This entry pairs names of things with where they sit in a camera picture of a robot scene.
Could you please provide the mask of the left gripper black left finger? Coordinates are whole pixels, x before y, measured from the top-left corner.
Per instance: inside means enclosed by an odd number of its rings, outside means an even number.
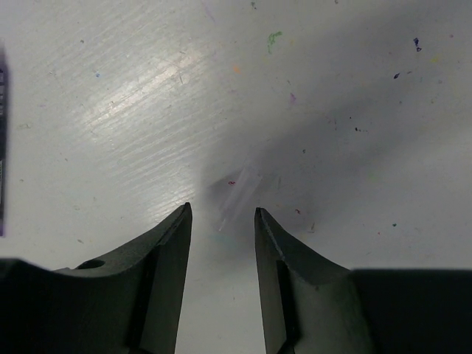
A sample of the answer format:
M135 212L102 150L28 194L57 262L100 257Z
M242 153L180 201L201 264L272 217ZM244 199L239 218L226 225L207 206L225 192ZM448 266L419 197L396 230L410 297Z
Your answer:
M3 353L173 353L192 210L76 268L1 260Z

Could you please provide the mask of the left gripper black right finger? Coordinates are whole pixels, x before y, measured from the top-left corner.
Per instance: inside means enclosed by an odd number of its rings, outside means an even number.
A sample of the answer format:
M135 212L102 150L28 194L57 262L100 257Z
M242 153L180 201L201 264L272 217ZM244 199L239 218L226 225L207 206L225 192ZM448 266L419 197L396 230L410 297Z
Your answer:
M349 270L254 216L267 353L469 353L471 272Z

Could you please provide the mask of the clear pen cap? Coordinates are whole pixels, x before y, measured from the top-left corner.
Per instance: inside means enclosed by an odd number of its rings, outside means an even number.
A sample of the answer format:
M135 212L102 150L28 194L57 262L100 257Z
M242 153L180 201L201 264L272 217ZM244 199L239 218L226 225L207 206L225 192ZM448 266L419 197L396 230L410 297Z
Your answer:
M246 157L235 178L228 180L229 188L219 203L217 229L226 231L236 225L244 209L250 204L260 182L263 179L261 154L250 154Z

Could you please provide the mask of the purple pen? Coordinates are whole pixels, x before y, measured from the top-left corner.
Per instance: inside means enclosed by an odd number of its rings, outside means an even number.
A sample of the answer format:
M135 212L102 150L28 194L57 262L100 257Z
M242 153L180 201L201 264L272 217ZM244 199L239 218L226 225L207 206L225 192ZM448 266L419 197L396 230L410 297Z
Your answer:
M4 237L5 234L5 213L7 203L7 135L9 93L9 66L4 41L1 39L1 237Z

